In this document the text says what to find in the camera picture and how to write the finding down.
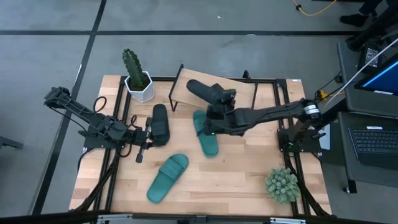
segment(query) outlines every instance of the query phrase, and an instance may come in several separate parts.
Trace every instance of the gray floor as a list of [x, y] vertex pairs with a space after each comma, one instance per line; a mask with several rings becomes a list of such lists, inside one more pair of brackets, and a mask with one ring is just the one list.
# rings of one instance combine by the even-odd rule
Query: gray floor
[[[299, 1], [311, 13], [328, 2]], [[91, 30], [99, 0], [0, 1], [0, 30]], [[278, 0], [108, 0], [99, 30], [358, 30], [338, 22], [360, 4], [338, 2], [318, 17], [305, 17], [291, 1]], [[273, 37], [240, 35], [97, 36], [78, 94], [91, 106], [103, 75], [127, 75], [121, 60], [134, 49], [153, 76], [174, 76], [178, 66], [222, 77], [302, 79], [306, 97], [339, 71], [336, 42], [345, 37]], [[0, 217], [30, 212], [60, 115], [43, 97], [51, 86], [71, 88], [87, 35], [0, 35], [0, 136], [25, 144], [0, 150]], [[334, 90], [331, 84], [327, 90]], [[43, 213], [65, 212], [76, 179], [83, 138], [69, 125]], [[341, 191], [344, 167], [323, 166], [333, 213], [342, 218], [393, 223], [398, 220], [398, 190], [358, 183], [358, 194]]]

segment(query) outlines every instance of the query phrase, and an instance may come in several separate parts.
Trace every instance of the round succulent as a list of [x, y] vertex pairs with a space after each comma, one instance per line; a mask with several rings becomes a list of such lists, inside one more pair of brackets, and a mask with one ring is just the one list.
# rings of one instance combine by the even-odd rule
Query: round succulent
[[297, 177], [290, 173], [290, 169], [273, 169], [266, 179], [268, 195], [278, 203], [290, 203], [299, 197]]

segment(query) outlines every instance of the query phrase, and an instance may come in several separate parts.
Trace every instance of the laptop keyboard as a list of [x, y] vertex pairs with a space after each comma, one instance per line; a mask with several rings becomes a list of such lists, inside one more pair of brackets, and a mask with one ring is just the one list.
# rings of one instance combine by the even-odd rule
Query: laptop keyboard
[[398, 154], [398, 130], [349, 129], [357, 153]]

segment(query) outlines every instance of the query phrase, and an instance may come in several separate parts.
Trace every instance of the succulent plant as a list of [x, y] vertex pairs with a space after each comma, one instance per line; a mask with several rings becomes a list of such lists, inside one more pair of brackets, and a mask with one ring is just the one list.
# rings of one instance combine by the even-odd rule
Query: succulent plant
[[290, 173], [290, 169], [273, 169], [266, 179], [266, 190], [281, 204], [296, 201], [300, 192], [297, 177]]
[[123, 50], [123, 62], [130, 76], [130, 85], [137, 90], [146, 87], [146, 75], [143, 74], [137, 55], [130, 49]]

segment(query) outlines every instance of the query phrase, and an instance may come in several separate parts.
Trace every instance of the wooden table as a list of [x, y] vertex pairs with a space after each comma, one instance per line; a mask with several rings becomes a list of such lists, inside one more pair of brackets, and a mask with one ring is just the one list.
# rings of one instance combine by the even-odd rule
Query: wooden table
[[[108, 104], [102, 111], [112, 114], [120, 76], [106, 75], [99, 90]], [[243, 137], [217, 135], [219, 154], [206, 158], [193, 128], [192, 114], [195, 110], [205, 110], [203, 106], [179, 103], [172, 112], [168, 99], [173, 82], [155, 82], [155, 97], [147, 103], [131, 99], [131, 116], [138, 116], [136, 125], [144, 126], [146, 118], [152, 116], [152, 108], [163, 103], [168, 109], [170, 141], [164, 147], [153, 147], [144, 153], [141, 164], [135, 162], [138, 147], [133, 146], [131, 155], [121, 158], [116, 177], [116, 185], [111, 206], [112, 212], [163, 213], [197, 215], [257, 215], [291, 216], [290, 204], [279, 205], [269, 198], [264, 188], [264, 180], [271, 169], [284, 167], [282, 153], [279, 152], [276, 130], [278, 122], [258, 124]], [[304, 97], [299, 80], [287, 80], [290, 101]], [[126, 100], [124, 88], [121, 105]], [[236, 107], [248, 106], [246, 101], [237, 99]], [[259, 84], [254, 108], [275, 106], [273, 87]], [[121, 118], [121, 106], [118, 118]], [[184, 153], [190, 164], [185, 173], [159, 204], [146, 199], [146, 192], [157, 175], [159, 167], [172, 154]], [[95, 149], [81, 162], [80, 171], [73, 191], [70, 208], [76, 208], [97, 184], [103, 161], [104, 149]], [[311, 154], [301, 153], [305, 183], [309, 191], [324, 210], [331, 213], [329, 199], [323, 180], [320, 163]], [[104, 208], [108, 186], [103, 190], [100, 208]], [[301, 199], [298, 200], [300, 213], [303, 213]]]

